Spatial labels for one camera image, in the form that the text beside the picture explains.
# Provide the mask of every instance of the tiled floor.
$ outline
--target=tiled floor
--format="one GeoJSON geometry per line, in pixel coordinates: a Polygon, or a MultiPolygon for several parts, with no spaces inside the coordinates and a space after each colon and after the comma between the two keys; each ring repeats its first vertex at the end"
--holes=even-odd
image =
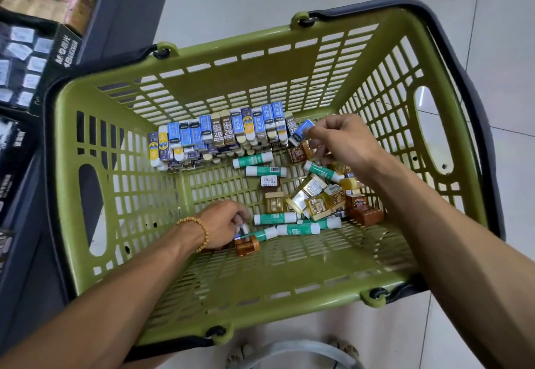
{"type": "MultiPolygon", "coordinates": [[[[367,0],[167,0],[156,41],[185,47],[288,23],[300,10],[332,8],[367,0]]],[[[493,128],[498,183],[508,242],[535,258],[535,20],[532,0],[422,0],[438,15],[463,65],[468,65],[493,128]]],[[[431,151],[447,156],[439,119],[427,97],[420,114],[431,151]]],[[[262,345],[280,339],[346,338],[358,347],[370,369],[394,367],[478,369],[429,293],[405,298],[380,310],[362,303],[296,317],[238,332],[231,343],[179,353],[163,365],[171,368],[223,367],[229,348],[245,340],[262,345]]],[[[287,355],[262,365],[319,367],[310,356],[287,355]]]]}

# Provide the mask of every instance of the basket handle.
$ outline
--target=basket handle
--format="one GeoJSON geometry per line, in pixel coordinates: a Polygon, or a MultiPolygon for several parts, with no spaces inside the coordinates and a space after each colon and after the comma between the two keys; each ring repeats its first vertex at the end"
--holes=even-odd
{"type": "Polygon", "coordinates": [[[389,7],[404,8],[411,11],[424,22],[451,73],[451,77],[457,85],[461,98],[465,102],[468,118],[472,123],[476,149],[479,154],[479,167],[481,172],[480,184],[482,187],[481,190],[488,228],[497,237],[505,241],[504,212],[501,206],[500,191],[498,189],[498,180],[496,178],[496,154],[494,151],[491,126],[475,86],[465,69],[459,63],[444,29],[440,25],[436,14],[431,11],[431,8],[419,0],[365,1],[363,3],[351,4],[339,8],[310,11],[308,12],[310,19],[303,22],[300,20],[300,25],[302,27],[310,27],[310,23],[313,19],[329,21],[340,17],[389,7]]]}

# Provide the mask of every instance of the hand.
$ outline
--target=hand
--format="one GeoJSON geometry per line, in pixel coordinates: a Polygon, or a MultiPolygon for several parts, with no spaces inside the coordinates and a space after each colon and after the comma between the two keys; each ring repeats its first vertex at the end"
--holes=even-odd
{"type": "Polygon", "coordinates": [[[250,219],[245,205],[233,200],[215,200],[195,217],[200,219],[209,231],[210,240],[206,247],[208,249],[231,242],[236,236],[238,226],[250,219]]]}
{"type": "Polygon", "coordinates": [[[307,136],[323,165],[340,161],[367,185],[371,185],[374,165],[388,154],[356,114],[324,117],[307,130],[307,136]]]}

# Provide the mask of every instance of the wooden bead bracelet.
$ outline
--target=wooden bead bracelet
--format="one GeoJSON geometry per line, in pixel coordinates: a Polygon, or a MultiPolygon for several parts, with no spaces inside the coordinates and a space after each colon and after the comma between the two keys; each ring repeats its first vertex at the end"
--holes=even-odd
{"type": "Polygon", "coordinates": [[[200,219],[198,219],[197,217],[185,217],[185,218],[181,218],[180,220],[178,220],[178,221],[176,222],[175,225],[177,226],[178,224],[180,224],[180,223],[185,223],[186,221],[192,221],[192,222],[194,222],[194,223],[197,223],[197,224],[199,224],[199,225],[202,227],[202,229],[204,230],[204,242],[202,243],[201,246],[199,246],[199,247],[197,248],[197,252],[201,252],[204,248],[206,248],[206,247],[208,246],[208,241],[210,240],[209,232],[208,232],[206,226],[204,225],[204,223],[203,223],[200,219]]]}

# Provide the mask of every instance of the forearm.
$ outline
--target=forearm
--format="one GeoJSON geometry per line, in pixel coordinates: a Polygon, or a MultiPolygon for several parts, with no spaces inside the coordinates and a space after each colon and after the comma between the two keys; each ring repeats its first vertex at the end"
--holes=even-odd
{"type": "Polygon", "coordinates": [[[158,298],[203,238],[195,223],[174,228],[8,352],[0,366],[117,368],[158,298]]]}
{"type": "Polygon", "coordinates": [[[374,176],[431,291],[478,357],[489,367],[531,367],[535,264],[390,155],[378,162],[374,176]]]}

